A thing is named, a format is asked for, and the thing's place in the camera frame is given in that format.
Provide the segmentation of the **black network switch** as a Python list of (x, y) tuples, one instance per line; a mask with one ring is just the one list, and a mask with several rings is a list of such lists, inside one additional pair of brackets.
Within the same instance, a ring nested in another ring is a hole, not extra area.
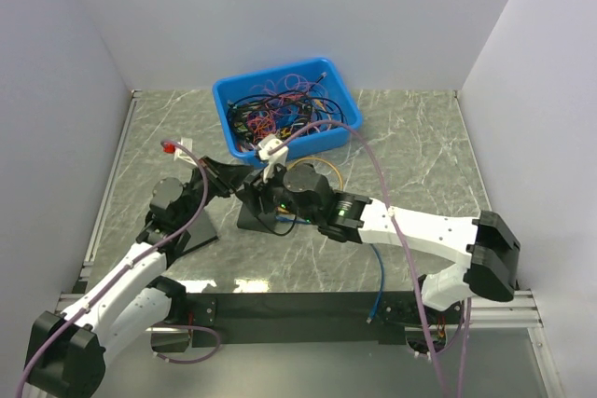
[(248, 209), (242, 205), (236, 221), (236, 226), (242, 230), (264, 233), (270, 233), (273, 230), (275, 233), (282, 233), (285, 224), (277, 220), (276, 213), (261, 213), (258, 218), (255, 218)]

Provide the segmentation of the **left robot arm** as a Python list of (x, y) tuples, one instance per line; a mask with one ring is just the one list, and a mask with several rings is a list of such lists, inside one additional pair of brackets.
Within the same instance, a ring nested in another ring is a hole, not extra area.
[(203, 157), (188, 181), (159, 181), (145, 226), (118, 264), (74, 304), (35, 320), (21, 384), (91, 397), (112, 360), (148, 327), (185, 323), (186, 288), (162, 274), (183, 256), (205, 206), (235, 194), (251, 171)]

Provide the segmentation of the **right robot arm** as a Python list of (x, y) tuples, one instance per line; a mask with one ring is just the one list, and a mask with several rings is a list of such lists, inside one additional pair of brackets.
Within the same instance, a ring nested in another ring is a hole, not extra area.
[(311, 165), (268, 167), (247, 178), (236, 196), (253, 215), (282, 208), (331, 240), (402, 246), (450, 261), (425, 276), (410, 300), (411, 314), (422, 323), (472, 295), (514, 298), (521, 244), (498, 213), (449, 217), (387, 206), (333, 188)]

